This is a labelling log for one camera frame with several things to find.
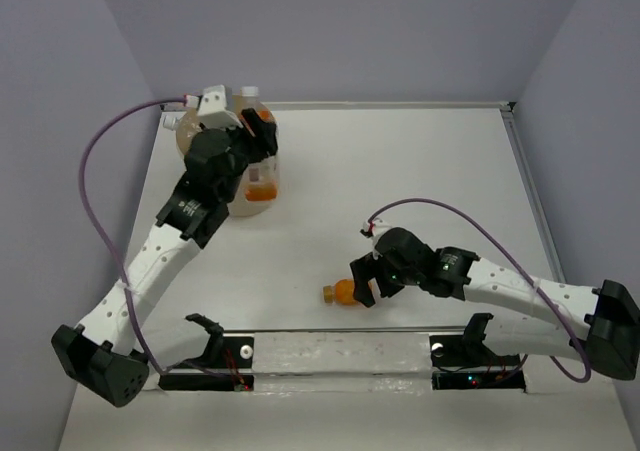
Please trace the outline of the short orange bottle yellow cap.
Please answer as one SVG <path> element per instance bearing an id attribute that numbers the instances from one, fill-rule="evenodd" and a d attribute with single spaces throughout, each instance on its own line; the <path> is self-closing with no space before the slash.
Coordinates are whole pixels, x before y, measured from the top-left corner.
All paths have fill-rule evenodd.
<path id="1" fill-rule="evenodd" d="M 354 297 L 355 281 L 342 279 L 335 284 L 326 285 L 322 289 L 322 299 L 325 304 L 342 306 L 359 306 L 360 302 Z"/>

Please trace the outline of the tall orange juice bottle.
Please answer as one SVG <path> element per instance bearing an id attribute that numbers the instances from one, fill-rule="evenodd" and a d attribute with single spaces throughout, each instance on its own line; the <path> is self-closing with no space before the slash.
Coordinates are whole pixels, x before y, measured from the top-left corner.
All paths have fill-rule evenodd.
<path id="1" fill-rule="evenodd" d="M 273 120 L 276 123 L 271 111 L 260 101 L 257 86 L 242 86 L 240 96 L 244 109 L 255 108 L 263 119 Z M 258 163 L 249 165 L 242 188 L 242 197 L 249 205 L 266 207 L 276 200 L 279 181 L 277 165 L 276 156 L 264 158 Z"/>

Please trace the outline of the clear crushed plastic bottle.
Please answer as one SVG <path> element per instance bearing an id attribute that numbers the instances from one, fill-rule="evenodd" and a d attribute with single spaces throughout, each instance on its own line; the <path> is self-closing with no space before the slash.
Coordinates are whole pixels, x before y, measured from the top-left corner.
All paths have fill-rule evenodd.
<path id="1" fill-rule="evenodd" d="M 165 115 L 162 119 L 162 127 L 167 130 L 176 131 L 179 128 L 179 126 L 180 126 L 179 116 Z"/>

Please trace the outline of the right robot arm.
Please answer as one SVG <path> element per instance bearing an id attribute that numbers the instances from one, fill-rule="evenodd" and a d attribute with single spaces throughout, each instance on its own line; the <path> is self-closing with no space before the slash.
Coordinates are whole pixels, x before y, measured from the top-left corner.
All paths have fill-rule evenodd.
<path id="1" fill-rule="evenodd" d="M 476 313 L 456 336 L 458 357 L 482 363 L 492 356 L 539 355 L 583 361 L 591 371 L 632 381 L 639 363 L 639 307 L 612 280 L 598 287 L 525 278 L 512 269 L 456 247 L 431 249 L 410 231 L 375 222 L 365 231 L 369 253 L 350 264 L 353 296 L 375 304 L 417 287 L 437 298 L 492 305 L 517 313 L 501 320 Z"/>

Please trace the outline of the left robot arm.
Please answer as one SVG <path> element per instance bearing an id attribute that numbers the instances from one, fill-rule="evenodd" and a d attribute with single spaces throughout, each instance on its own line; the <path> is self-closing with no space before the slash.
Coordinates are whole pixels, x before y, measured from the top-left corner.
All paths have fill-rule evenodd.
<path id="1" fill-rule="evenodd" d="M 142 324 L 227 219 L 248 166 L 277 151 L 277 126 L 266 109 L 202 119 L 184 154 L 184 173 L 139 253 L 121 268 L 99 305 L 53 334 L 51 344 L 67 376 L 119 408 L 139 394 L 151 371 L 163 371 Z"/>

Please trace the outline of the beige plastic bin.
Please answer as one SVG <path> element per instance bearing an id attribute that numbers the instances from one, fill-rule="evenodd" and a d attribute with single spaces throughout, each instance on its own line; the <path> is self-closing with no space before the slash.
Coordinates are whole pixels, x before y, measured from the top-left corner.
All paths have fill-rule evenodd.
<path id="1" fill-rule="evenodd" d="M 188 151 L 193 136 L 201 131 L 195 109 L 188 109 L 173 120 L 165 116 L 163 126 L 175 132 L 176 147 L 182 156 Z M 229 204 L 230 215 L 243 218 L 266 211 L 278 197 L 279 181 L 278 155 L 250 164 L 242 175 L 234 200 Z"/>

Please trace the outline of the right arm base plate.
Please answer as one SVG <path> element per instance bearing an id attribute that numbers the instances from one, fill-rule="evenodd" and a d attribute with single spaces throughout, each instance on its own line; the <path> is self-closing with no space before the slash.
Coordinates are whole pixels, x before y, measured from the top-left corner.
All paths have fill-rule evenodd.
<path id="1" fill-rule="evenodd" d="M 476 313 L 462 332 L 429 338 L 434 390 L 526 390 L 523 358 L 496 354 L 485 345 L 493 320 L 491 313 Z"/>

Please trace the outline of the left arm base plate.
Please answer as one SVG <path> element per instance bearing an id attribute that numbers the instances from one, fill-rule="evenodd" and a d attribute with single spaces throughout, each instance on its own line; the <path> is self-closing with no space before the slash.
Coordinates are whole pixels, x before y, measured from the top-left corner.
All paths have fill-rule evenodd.
<path id="1" fill-rule="evenodd" d="M 226 332 L 217 322 L 192 313 L 181 336 L 161 351 L 166 374 L 158 378 L 163 391 L 251 392 L 255 336 Z"/>

